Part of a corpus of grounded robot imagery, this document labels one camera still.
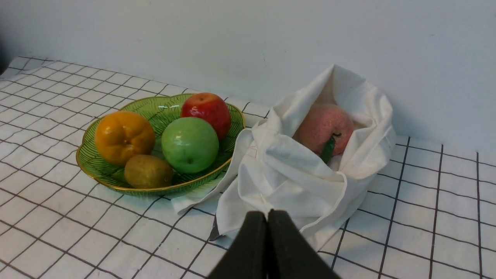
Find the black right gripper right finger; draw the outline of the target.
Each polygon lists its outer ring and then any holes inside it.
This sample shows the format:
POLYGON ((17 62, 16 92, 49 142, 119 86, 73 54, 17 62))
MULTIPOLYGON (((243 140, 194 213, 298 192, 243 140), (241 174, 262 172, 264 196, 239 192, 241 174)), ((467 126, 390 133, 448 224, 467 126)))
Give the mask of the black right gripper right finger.
POLYGON ((268 279, 340 278, 305 240, 286 211, 271 210, 267 224, 268 279))

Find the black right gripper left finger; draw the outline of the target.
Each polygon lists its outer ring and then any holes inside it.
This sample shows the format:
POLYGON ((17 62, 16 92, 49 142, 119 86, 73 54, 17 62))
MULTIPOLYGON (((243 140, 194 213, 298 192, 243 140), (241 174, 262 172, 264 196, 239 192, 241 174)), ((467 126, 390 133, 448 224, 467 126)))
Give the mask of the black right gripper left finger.
POLYGON ((228 251, 208 275, 209 279, 266 279, 267 221, 250 211, 228 251))

